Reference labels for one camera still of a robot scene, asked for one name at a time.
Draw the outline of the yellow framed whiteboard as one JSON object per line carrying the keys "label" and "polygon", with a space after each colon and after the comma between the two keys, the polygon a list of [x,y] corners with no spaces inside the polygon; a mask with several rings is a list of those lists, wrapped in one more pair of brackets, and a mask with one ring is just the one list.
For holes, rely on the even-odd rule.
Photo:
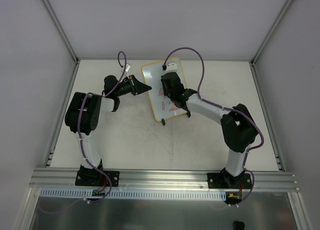
{"label": "yellow framed whiteboard", "polygon": [[176,107],[174,103],[164,95],[161,76],[169,73],[166,72],[166,63],[171,61],[179,61],[180,71],[176,73],[178,74],[182,84],[186,88],[186,79],[181,59],[179,57],[170,57],[167,61],[161,60],[154,63],[149,63],[141,67],[144,83],[152,87],[152,90],[148,91],[148,95],[153,115],[157,122],[161,122],[161,119],[164,119],[166,121],[168,119],[175,118],[187,113],[185,110]]}

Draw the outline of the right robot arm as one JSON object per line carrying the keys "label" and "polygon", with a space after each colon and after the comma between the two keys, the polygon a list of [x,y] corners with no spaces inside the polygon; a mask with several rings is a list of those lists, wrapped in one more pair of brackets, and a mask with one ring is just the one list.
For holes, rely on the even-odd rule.
{"label": "right robot arm", "polygon": [[214,182],[235,188],[242,181],[248,150],[258,135],[256,125],[247,107],[239,103],[233,108],[224,108],[209,103],[209,101],[201,99],[196,90],[185,88],[175,72],[162,75],[160,80],[164,95],[177,108],[183,109],[187,113],[200,114],[221,126],[223,139],[229,152],[227,163]]}

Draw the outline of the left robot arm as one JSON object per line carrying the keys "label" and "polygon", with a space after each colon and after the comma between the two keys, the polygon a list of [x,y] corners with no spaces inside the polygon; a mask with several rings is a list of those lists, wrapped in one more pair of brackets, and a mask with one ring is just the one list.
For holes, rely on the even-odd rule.
{"label": "left robot arm", "polygon": [[93,143],[93,131],[96,130],[100,113],[116,112],[120,105],[120,97],[126,94],[133,96],[152,90],[152,87],[140,82],[132,74],[119,81],[114,75],[104,78],[102,94],[74,93],[66,111],[64,122],[75,134],[80,147],[82,161],[79,173],[87,176],[93,185],[104,181],[103,162]]}

